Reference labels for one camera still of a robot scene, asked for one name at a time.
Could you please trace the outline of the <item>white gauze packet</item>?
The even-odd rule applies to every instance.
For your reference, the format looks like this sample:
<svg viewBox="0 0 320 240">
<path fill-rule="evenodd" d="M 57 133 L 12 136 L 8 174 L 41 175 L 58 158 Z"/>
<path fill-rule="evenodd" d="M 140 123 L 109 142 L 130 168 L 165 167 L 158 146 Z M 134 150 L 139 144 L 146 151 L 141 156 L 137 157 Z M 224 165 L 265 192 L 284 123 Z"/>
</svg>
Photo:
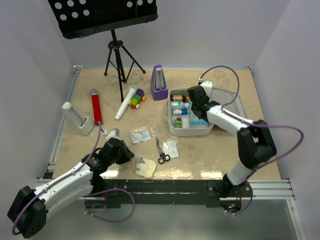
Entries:
<svg viewBox="0 0 320 240">
<path fill-rule="evenodd" d="M 189 129 L 191 127 L 190 119 L 188 117 L 183 117 L 181 119 L 181 127 L 184 129 Z"/>
</svg>

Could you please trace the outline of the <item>small green packet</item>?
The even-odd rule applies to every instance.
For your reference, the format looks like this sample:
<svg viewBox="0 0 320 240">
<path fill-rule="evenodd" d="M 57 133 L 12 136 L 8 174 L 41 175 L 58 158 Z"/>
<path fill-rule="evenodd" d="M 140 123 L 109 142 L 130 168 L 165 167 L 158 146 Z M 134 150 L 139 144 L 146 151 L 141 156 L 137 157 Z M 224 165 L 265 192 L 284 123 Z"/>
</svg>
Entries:
<svg viewBox="0 0 320 240">
<path fill-rule="evenodd" d="M 180 118 L 174 120 L 174 127 L 179 129 L 182 128 L 182 120 Z"/>
</svg>

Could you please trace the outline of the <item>blue plaster packet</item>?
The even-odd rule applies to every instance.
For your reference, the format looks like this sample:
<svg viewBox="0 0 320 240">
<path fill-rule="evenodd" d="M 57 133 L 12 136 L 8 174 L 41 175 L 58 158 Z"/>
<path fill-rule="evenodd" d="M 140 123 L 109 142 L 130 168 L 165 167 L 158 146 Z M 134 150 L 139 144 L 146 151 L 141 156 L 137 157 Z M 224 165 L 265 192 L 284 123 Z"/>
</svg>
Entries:
<svg viewBox="0 0 320 240">
<path fill-rule="evenodd" d="M 209 123 L 203 119 L 199 119 L 192 111 L 192 101 L 189 101 L 189 115 L 190 115 L 190 123 L 192 125 L 208 125 Z"/>
</svg>

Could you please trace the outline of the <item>brown bottle orange cap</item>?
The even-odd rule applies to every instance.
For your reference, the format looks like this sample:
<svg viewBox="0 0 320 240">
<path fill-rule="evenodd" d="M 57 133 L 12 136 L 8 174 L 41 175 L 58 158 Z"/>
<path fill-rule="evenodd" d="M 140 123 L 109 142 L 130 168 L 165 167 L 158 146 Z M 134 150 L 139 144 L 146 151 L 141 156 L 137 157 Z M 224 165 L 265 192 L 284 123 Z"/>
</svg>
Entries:
<svg viewBox="0 0 320 240">
<path fill-rule="evenodd" d="M 184 103 L 186 103 L 186 102 L 190 101 L 190 97 L 188 95 L 184 96 L 182 94 L 180 94 L 180 95 L 171 95 L 170 96 L 170 100 L 172 102 L 184 102 Z"/>
</svg>

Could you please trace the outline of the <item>small white blue bottle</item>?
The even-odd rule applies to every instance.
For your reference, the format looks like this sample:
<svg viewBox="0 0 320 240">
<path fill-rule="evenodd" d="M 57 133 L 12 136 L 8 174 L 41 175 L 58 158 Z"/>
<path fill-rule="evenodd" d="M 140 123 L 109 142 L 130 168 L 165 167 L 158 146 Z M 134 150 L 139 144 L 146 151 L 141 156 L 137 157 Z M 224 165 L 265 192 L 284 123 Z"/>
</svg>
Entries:
<svg viewBox="0 0 320 240">
<path fill-rule="evenodd" d="M 172 114 L 176 115 L 176 116 L 188 115 L 189 110 L 188 109 L 174 109 Z"/>
</svg>

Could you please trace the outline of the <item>bag of white gloves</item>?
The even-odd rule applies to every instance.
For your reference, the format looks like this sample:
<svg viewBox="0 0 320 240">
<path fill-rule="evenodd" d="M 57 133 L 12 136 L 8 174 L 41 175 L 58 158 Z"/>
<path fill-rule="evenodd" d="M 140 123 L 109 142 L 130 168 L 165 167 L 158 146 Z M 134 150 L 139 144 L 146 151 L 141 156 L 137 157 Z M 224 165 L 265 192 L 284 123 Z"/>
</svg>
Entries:
<svg viewBox="0 0 320 240">
<path fill-rule="evenodd" d="M 133 172 L 146 179 L 151 179 L 157 168 L 157 163 L 139 154 L 131 159 Z"/>
</svg>

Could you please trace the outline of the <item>clear bag with wipes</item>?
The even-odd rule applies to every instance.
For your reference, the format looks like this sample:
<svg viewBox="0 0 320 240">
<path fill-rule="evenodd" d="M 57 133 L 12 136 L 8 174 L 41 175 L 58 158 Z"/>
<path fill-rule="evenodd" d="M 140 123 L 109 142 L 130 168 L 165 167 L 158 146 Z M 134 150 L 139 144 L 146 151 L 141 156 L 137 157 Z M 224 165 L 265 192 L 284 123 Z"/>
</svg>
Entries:
<svg viewBox="0 0 320 240">
<path fill-rule="evenodd" d="M 134 145 L 152 141 L 155 139 L 154 131 L 150 125 L 133 129 L 129 134 L 130 140 Z"/>
</svg>

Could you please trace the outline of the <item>black handled scissors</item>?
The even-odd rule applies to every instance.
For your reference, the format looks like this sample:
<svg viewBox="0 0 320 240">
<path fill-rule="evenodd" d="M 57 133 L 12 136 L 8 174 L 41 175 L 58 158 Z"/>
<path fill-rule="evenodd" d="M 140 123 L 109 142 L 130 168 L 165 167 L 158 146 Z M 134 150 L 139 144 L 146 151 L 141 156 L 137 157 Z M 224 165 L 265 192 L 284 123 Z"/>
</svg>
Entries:
<svg viewBox="0 0 320 240">
<path fill-rule="evenodd" d="M 160 140 L 158 137 L 155 138 L 156 140 L 156 148 L 157 148 L 157 151 L 159 153 L 159 158 L 158 158 L 158 163 L 160 165 L 163 165 L 165 162 L 168 162 L 171 160 L 171 157 L 168 155 L 168 154 L 165 154 L 160 146 Z"/>
</svg>

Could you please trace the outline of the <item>grey medicine case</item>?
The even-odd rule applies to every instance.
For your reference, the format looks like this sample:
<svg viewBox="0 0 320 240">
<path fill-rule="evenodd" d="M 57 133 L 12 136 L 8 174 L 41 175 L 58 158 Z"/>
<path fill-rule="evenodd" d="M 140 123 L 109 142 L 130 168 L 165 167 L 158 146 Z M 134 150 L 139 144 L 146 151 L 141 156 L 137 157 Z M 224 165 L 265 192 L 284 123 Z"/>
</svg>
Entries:
<svg viewBox="0 0 320 240">
<path fill-rule="evenodd" d="M 223 90 L 220 88 L 213 87 L 211 90 L 211 95 L 209 97 L 209 101 L 212 102 L 214 100 L 217 100 L 218 106 L 214 107 L 211 111 L 210 119 L 211 122 L 208 122 L 208 124 L 204 125 L 194 125 L 191 124 L 190 120 L 190 109 L 188 115 L 173 115 L 173 109 L 171 109 L 171 95 L 184 95 L 186 96 L 188 94 L 186 88 L 173 88 L 169 91 L 168 96 L 168 102 L 166 106 L 166 113 L 165 113 L 165 119 L 168 122 L 169 125 L 169 131 L 172 135 L 178 136 L 178 137 L 190 137 L 190 136 L 204 136 L 210 133 L 213 126 L 217 126 L 228 133 L 232 134 L 233 136 L 237 135 L 237 132 L 241 128 L 247 128 L 249 127 L 248 124 L 245 122 L 252 123 L 252 120 L 249 120 L 246 118 L 246 114 L 244 112 L 244 108 L 241 102 L 241 99 L 237 96 L 235 99 L 235 102 L 231 104 L 230 109 L 225 109 L 226 113 L 232 114 L 240 119 L 243 119 L 244 121 L 236 120 L 227 114 L 223 113 L 221 110 L 221 103 L 224 103 L 226 101 L 231 101 L 236 94 L 234 92 Z M 189 118 L 190 120 L 190 128 L 175 128 L 175 119 L 177 117 L 181 118 Z"/>
</svg>

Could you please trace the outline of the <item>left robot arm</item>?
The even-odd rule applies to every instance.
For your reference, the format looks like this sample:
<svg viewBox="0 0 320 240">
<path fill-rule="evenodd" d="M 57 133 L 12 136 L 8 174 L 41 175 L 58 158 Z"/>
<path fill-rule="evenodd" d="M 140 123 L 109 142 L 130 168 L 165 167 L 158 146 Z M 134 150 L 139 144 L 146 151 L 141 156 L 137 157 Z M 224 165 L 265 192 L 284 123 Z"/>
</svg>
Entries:
<svg viewBox="0 0 320 240">
<path fill-rule="evenodd" d="M 101 174 L 134 156 L 123 140 L 112 137 L 61 176 L 35 188 L 21 188 L 7 213 L 13 223 L 12 234 L 33 237 L 68 204 L 81 197 L 99 196 L 104 190 Z"/>
</svg>

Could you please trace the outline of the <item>clear bag silver sachet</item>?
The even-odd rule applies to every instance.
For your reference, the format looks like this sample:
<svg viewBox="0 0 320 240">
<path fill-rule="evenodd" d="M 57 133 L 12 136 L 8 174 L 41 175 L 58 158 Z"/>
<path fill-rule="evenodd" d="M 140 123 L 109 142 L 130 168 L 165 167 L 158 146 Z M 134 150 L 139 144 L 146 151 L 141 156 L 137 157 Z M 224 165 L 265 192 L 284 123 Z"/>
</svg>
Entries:
<svg viewBox="0 0 320 240">
<path fill-rule="evenodd" d="M 168 136 L 160 139 L 160 146 L 166 155 L 171 159 L 180 157 L 179 154 L 179 138 L 177 136 Z"/>
</svg>

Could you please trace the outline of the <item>white green tube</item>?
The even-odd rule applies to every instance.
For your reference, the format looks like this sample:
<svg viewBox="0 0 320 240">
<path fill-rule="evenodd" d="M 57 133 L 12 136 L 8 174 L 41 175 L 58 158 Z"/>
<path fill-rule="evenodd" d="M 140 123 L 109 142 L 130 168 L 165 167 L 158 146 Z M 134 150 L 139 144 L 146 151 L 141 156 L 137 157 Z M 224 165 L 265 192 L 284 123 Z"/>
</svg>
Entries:
<svg viewBox="0 0 320 240">
<path fill-rule="evenodd" d="M 189 103 L 188 102 L 182 102 L 182 101 L 171 101 L 170 107 L 172 110 L 182 110 L 182 109 L 188 109 Z"/>
</svg>

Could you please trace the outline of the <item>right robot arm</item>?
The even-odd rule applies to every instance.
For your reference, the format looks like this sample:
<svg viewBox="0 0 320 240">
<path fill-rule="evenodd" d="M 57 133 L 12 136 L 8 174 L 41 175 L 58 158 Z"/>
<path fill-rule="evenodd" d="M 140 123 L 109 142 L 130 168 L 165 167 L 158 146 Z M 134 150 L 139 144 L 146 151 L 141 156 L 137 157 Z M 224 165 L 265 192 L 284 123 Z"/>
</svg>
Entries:
<svg viewBox="0 0 320 240">
<path fill-rule="evenodd" d="M 233 197 L 259 165 L 277 154 L 271 132 L 265 121 L 241 118 L 224 109 L 220 103 L 210 101 L 205 89 L 200 85 L 188 88 L 187 92 L 192 102 L 191 110 L 198 119 L 237 137 L 239 162 L 223 176 L 219 190 L 222 197 Z"/>
</svg>

